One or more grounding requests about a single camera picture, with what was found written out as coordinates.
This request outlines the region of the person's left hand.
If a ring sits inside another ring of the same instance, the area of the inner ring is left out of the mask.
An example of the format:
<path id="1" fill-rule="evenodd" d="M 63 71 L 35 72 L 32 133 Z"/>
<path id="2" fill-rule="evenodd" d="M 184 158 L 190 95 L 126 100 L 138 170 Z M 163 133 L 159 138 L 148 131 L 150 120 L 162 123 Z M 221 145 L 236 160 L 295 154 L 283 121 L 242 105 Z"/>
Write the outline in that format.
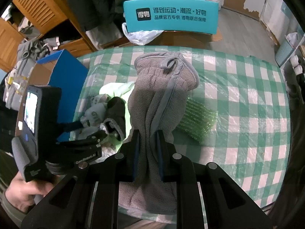
<path id="1" fill-rule="evenodd" d="M 21 173 L 17 172 L 9 187 L 5 191 L 7 201 L 22 213 L 27 213 L 29 208 L 35 204 L 36 195 L 46 196 L 55 184 L 46 181 L 32 180 L 26 182 Z"/>

